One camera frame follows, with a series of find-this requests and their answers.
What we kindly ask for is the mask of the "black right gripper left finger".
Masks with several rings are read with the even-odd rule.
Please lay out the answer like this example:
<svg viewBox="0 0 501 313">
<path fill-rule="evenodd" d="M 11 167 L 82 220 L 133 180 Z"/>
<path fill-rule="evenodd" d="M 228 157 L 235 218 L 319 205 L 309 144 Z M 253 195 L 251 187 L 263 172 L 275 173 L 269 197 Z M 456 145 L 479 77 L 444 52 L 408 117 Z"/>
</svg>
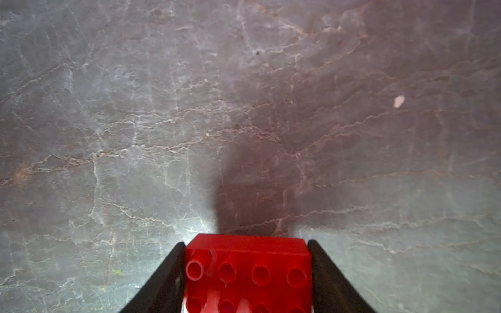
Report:
<svg viewBox="0 0 501 313">
<path fill-rule="evenodd" d="M 121 313 L 179 313 L 185 294 L 185 243 L 179 242 Z"/>
</svg>

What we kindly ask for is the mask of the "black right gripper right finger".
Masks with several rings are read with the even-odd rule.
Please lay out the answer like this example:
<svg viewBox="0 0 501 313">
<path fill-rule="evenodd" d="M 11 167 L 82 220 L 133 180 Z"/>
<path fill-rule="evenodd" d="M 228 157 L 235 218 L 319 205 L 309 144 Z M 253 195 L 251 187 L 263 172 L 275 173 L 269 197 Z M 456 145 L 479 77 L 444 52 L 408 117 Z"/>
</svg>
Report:
<svg viewBox="0 0 501 313">
<path fill-rule="evenodd" d="M 312 257 L 313 310 L 332 313 L 375 313 L 334 264 L 318 241 L 308 241 Z"/>
</svg>

